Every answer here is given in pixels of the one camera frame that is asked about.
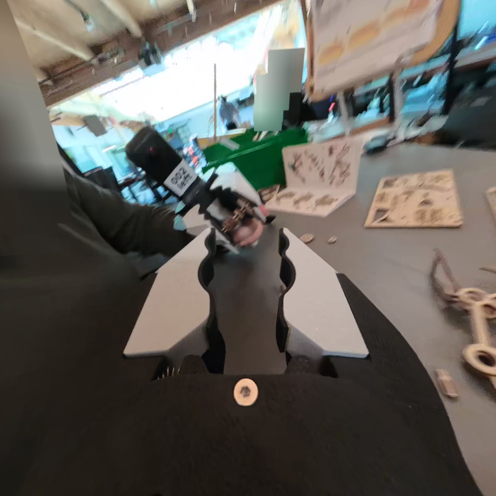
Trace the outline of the open instruction booklet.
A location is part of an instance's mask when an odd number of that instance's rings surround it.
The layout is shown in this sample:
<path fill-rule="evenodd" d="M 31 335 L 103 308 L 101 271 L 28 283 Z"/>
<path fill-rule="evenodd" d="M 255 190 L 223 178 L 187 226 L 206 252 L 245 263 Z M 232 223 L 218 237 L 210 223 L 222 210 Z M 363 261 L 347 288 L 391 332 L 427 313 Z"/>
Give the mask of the open instruction booklet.
<path fill-rule="evenodd" d="M 282 150 L 286 187 L 275 193 L 266 208 L 326 217 L 356 193 L 363 141 L 357 136 Z"/>

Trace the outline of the small wooden peg part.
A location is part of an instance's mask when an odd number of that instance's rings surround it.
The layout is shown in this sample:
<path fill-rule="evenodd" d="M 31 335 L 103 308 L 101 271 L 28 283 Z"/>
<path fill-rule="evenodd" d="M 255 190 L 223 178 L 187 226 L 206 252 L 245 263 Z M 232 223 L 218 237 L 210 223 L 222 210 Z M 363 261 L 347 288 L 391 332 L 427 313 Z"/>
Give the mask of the small wooden peg part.
<path fill-rule="evenodd" d="M 435 377 L 439 391 L 449 400 L 457 400 L 460 396 L 455 381 L 446 369 L 436 369 Z"/>

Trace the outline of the small wooden axle assembly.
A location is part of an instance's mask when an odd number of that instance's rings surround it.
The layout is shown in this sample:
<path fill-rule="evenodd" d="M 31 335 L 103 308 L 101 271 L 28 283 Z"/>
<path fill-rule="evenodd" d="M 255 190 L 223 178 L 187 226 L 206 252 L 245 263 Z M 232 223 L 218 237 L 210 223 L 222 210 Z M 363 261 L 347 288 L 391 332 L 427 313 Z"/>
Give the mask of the small wooden axle assembly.
<path fill-rule="evenodd" d="M 230 216 L 228 216 L 221 224 L 221 232 L 230 234 L 236 231 L 247 214 L 250 214 L 250 209 L 246 206 L 237 208 Z"/>

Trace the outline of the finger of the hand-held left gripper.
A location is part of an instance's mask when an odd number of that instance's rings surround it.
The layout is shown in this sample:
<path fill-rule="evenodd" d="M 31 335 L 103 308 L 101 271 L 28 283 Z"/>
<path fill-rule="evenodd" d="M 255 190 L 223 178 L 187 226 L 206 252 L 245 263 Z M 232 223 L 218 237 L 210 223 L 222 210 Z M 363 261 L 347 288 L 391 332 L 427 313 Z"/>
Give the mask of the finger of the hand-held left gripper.
<path fill-rule="evenodd" d="M 221 232 L 222 222 L 240 207 L 239 201 L 201 201 L 199 212 L 215 230 L 216 244 L 226 251 L 239 254 L 239 248 L 232 242 L 232 233 Z"/>
<path fill-rule="evenodd" d="M 251 185 L 235 164 L 229 162 L 220 165 L 215 168 L 214 173 L 217 176 L 214 180 L 214 188 L 222 187 L 223 189 L 231 189 L 233 192 L 238 193 L 256 206 L 262 205 L 262 200 L 258 191 Z"/>

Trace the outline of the black equipment box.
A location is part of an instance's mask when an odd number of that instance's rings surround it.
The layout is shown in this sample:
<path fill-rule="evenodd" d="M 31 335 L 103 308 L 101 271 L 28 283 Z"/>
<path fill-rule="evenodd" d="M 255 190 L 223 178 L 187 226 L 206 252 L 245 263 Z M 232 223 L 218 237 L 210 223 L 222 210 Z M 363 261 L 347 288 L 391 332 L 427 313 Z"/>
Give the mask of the black equipment box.
<path fill-rule="evenodd" d="M 495 148 L 495 87 L 459 95 L 440 129 L 449 145 Z"/>

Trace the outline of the person's left forearm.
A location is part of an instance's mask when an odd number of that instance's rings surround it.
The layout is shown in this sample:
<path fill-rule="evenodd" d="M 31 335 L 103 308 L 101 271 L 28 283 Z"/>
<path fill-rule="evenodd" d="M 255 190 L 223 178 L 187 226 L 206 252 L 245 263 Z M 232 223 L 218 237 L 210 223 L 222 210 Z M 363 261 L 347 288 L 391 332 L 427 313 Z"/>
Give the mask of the person's left forearm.
<path fill-rule="evenodd" d="M 194 238 L 175 229 L 175 215 L 165 207 L 129 203 L 67 170 L 64 177 L 73 215 L 121 254 L 173 257 Z"/>

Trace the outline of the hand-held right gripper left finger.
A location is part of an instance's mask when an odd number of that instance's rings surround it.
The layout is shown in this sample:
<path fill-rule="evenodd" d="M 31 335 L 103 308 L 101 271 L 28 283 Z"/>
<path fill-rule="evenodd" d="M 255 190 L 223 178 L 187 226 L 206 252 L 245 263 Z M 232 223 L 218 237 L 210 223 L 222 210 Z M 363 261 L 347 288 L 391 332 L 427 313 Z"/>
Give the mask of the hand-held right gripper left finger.
<path fill-rule="evenodd" d="M 172 374 L 185 357 L 199 356 L 208 372 L 223 374 L 226 345 L 209 288 L 215 252 L 215 229 L 207 228 L 157 271 L 124 358 L 159 357 Z"/>

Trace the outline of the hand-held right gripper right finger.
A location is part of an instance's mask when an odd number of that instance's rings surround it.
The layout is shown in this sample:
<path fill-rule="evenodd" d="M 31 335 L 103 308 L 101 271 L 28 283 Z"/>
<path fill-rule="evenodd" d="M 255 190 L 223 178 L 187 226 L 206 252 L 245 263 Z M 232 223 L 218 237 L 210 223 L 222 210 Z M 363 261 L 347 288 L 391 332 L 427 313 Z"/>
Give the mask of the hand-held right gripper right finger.
<path fill-rule="evenodd" d="M 286 356 L 366 359 L 369 350 L 336 270 L 289 229 L 279 230 L 276 343 Z"/>

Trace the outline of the green plastic bin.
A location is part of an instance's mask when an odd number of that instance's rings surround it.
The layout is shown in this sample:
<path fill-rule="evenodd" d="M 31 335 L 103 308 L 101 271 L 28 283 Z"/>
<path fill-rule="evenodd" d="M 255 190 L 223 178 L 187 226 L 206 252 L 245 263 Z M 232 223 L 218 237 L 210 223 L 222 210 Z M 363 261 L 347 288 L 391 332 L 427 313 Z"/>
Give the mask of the green plastic bin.
<path fill-rule="evenodd" d="M 257 141 L 253 140 L 254 136 L 254 130 L 249 129 L 231 138 L 239 146 L 235 150 L 220 142 L 207 147 L 203 152 L 207 165 L 202 168 L 202 173 L 206 174 L 212 168 L 220 173 L 220 166 L 232 163 L 257 190 L 286 185 L 282 150 L 306 144 L 307 131 L 301 127 L 289 128 Z"/>

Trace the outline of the person's left hand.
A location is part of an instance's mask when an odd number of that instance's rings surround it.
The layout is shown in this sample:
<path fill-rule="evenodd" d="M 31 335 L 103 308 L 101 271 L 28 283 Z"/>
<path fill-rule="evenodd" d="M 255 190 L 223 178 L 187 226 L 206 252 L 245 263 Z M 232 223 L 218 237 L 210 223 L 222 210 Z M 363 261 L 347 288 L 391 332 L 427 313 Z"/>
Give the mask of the person's left hand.
<path fill-rule="evenodd" d="M 255 245 L 262 236 L 264 227 L 264 222 L 259 218 L 245 216 L 232 234 L 232 243 L 238 247 Z"/>

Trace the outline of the wooden model frame assembly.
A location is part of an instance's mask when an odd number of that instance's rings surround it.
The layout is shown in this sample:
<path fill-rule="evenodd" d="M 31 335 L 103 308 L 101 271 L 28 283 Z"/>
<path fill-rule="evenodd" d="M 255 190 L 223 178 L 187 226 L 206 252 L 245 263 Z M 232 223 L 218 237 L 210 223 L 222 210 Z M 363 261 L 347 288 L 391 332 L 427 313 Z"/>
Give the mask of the wooden model frame assembly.
<path fill-rule="evenodd" d="M 462 358 L 472 372 L 486 379 L 495 389 L 495 344 L 489 327 L 489 322 L 495 321 L 495 293 L 463 287 L 439 249 L 433 252 L 429 280 L 441 301 L 468 316 L 472 341 L 463 348 Z"/>

